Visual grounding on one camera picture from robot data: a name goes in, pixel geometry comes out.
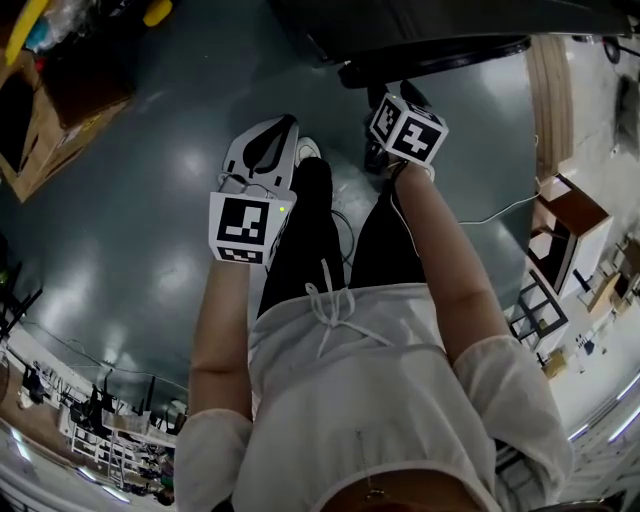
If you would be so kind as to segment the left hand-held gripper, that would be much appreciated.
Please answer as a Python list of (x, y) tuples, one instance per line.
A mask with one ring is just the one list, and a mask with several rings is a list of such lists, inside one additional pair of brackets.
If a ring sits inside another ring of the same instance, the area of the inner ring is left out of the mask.
[[(298, 136), (297, 119), (285, 114), (232, 141), (223, 166), (227, 172), (210, 194), (208, 242), (216, 260), (271, 265), (297, 200), (295, 192), (285, 189), (293, 176)], [(233, 170), (256, 182), (229, 173)]]

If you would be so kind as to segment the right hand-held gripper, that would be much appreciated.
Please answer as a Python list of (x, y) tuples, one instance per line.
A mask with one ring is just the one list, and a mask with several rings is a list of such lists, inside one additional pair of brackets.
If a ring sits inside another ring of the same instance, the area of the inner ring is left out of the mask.
[(383, 87), (368, 122), (374, 143), (386, 153), (428, 166), (448, 135), (448, 126), (426, 97), (408, 80), (398, 94)]

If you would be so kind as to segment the person's right forearm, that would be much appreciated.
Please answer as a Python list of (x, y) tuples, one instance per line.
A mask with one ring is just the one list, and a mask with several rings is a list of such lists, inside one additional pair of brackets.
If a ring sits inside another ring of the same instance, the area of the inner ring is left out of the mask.
[(456, 361), (484, 339), (507, 335), (488, 274), (426, 169), (414, 163), (397, 164), (393, 182), (449, 360)]

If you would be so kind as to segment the person's left forearm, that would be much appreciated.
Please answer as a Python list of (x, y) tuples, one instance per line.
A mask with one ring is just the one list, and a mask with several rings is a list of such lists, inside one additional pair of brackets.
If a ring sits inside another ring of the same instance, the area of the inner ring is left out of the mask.
[(250, 268), (214, 260), (196, 324), (189, 369), (189, 411), (222, 409), (252, 418), (248, 368)]

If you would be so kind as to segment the person's white shoe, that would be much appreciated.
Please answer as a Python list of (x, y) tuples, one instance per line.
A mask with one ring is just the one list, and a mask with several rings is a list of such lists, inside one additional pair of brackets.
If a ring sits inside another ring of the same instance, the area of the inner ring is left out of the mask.
[(303, 136), (297, 141), (294, 155), (294, 165), (299, 167), (308, 158), (320, 158), (321, 152), (316, 142), (310, 137)]

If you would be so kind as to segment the person's black trousers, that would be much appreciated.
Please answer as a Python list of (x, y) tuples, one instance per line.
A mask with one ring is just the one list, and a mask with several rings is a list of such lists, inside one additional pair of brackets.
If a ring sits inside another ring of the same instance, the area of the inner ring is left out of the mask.
[(297, 201), (268, 271), (258, 314), (304, 296), (308, 283), (325, 292), (322, 261), (328, 265), (334, 289), (423, 283), (421, 261), (395, 192), (395, 181), (395, 175), (386, 180), (361, 229), (350, 281), (346, 282), (332, 214), (330, 166), (318, 157), (302, 160), (292, 180)]

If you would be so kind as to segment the wooden slat pallet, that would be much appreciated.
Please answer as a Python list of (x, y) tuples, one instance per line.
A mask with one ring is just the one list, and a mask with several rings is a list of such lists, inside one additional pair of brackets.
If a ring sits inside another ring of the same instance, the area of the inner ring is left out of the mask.
[(573, 156), (573, 98), (564, 39), (558, 35), (532, 36), (526, 63), (537, 140), (536, 176), (539, 182), (545, 182)]

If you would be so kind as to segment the yellow plastic object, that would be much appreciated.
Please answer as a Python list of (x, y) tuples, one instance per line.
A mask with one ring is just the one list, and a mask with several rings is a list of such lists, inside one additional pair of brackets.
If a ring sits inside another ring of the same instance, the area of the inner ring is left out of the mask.
[(172, 0), (151, 0), (145, 10), (143, 23), (146, 27), (155, 27), (166, 19), (172, 10)]

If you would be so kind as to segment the large cardboard box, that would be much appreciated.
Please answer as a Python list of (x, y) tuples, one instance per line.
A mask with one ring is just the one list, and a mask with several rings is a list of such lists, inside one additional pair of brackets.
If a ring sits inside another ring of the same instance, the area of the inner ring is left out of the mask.
[(127, 105), (133, 89), (103, 48), (60, 59), (0, 49), (0, 178), (24, 203)]

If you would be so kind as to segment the brown and white cabinet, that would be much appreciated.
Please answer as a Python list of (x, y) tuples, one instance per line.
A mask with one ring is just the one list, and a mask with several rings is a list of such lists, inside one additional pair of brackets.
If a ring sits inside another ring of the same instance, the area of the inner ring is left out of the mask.
[(614, 217), (558, 173), (546, 180), (534, 202), (528, 257), (560, 299), (585, 288), (593, 276)]

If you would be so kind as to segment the person's white top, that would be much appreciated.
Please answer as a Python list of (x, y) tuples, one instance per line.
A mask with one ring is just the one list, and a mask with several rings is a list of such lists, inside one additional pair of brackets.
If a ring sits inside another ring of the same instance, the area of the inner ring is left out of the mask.
[(192, 416), (176, 446), (178, 512), (319, 512), (376, 474), (439, 470), (486, 512), (554, 504), (573, 453), (549, 383), (510, 336), (446, 358), (421, 284), (303, 297), (250, 336), (254, 419)]

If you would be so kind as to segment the small cardboard box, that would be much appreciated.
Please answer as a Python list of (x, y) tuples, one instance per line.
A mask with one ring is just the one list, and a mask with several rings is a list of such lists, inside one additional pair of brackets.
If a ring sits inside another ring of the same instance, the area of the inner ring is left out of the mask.
[(552, 380), (558, 374), (565, 371), (567, 366), (566, 351), (563, 348), (556, 348), (543, 360), (542, 371), (548, 380)]

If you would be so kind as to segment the long yellow object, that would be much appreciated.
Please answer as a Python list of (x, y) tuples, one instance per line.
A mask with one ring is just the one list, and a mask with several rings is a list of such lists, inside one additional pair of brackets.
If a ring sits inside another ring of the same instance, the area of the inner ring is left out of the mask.
[(51, 0), (0, 0), (0, 50), (14, 64), (26, 39)]

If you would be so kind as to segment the black tripod stand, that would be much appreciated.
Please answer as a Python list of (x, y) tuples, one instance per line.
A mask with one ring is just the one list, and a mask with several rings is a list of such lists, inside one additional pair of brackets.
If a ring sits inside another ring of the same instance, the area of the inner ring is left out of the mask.
[(43, 289), (39, 288), (33, 294), (27, 294), (22, 300), (17, 298), (15, 286), (21, 270), (22, 263), (19, 262), (14, 268), (8, 270), (4, 281), (0, 280), (0, 342), (9, 337), (12, 329), (43, 293)]

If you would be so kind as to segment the black frame shelf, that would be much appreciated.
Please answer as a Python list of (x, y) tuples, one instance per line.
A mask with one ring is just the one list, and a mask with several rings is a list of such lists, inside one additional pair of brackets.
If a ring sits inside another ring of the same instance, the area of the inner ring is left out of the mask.
[(569, 326), (555, 293), (534, 269), (525, 274), (507, 319), (512, 335), (532, 352), (554, 350)]

